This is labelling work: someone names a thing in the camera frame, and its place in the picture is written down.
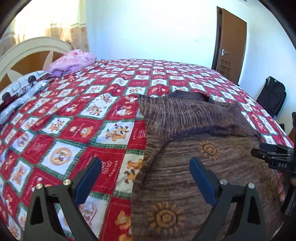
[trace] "wooden headboard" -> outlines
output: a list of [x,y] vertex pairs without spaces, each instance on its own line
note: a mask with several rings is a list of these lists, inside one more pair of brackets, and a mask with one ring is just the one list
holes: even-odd
[[20,76],[42,70],[72,49],[67,42],[53,37],[32,38],[17,44],[0,58],[0,91]]

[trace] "sun pattern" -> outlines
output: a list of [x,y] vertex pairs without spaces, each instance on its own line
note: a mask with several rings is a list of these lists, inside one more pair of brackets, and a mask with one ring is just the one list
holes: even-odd
[[271,203],[275,192],[275,188],[272,182],[267,181],[265,183],[265,192],[268,202]]
[[184,209],[176,208],[176,204],[169,205],[165,202],[163,205],[161,202],[157,203],[157,206],[153,205],[153,212],[147,212],[148,222],[151,228],[155,228],[156,232],[162,231],[167,233],[178,232],[179,227],[184,227],[184,221],[186,217],[182,215]]
[[201,153],[204,153],[204,157],[208,158],[209,160],[212,158],[217,160],[217,158],[220,156],[219,148],[208,141],[200,142],[199,149]]

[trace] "brown blanket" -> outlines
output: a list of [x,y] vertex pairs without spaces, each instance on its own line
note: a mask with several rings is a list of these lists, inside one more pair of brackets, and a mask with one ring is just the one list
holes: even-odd
[[[193,156],[231,184],[255,184],[269,239],[282,223],[277,175],[250,154],[258,147],[258,132],[241,115],[237,104],[205,100],[208,98],[200,93],[182,91],[163,98],[139,96],[147,144],[131,198],[133,241],[191,240],[198,232],[211,206],[190,174]],[[220,239],[234,208],[232,205]]]

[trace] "pillow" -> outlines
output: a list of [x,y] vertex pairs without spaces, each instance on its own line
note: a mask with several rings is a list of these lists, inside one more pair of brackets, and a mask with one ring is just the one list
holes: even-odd
[[26,93],[35,82],[44,80],[49,76],[48,72],[38,70],[29,74],[26,74],[17,81],[14,81],[8,85],[4,90],[0,92],[0,111],[6,108],[11,102],[18,97]]

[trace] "hand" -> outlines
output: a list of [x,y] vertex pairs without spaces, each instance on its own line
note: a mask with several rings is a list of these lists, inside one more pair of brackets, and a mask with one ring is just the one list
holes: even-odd
[[[292,177],[290,183],[296,187],[296,177]],[[285,201],[286,193],[284,187],[284,174],[282,174],[281,178],[278,180],[278,194],[279,200],[281,202]]]

